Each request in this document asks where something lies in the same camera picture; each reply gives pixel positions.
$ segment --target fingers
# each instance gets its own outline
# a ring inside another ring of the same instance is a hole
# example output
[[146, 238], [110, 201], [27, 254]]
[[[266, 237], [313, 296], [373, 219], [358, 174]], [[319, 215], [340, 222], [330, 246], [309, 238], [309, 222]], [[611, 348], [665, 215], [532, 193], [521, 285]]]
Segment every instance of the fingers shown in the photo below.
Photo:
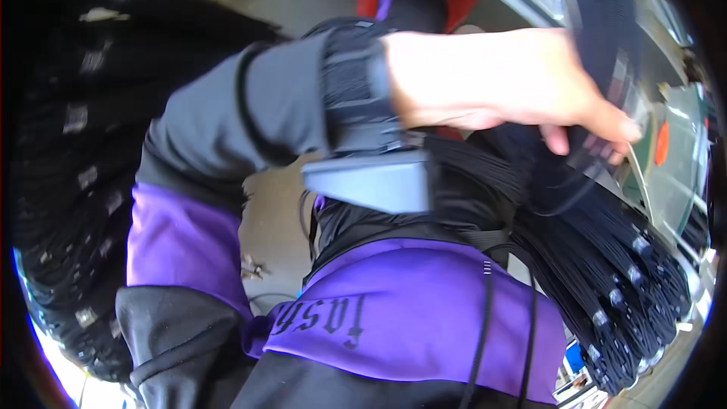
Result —
[[540, 125], [548, 149], [556, 155], [568, 155], [568, 135], [566, 129], [559, 125]]
[[635, 142], [641, 139], [638, 125], [606, 100], [600, 100], [584, 111], [577, 125], [611, 142]]

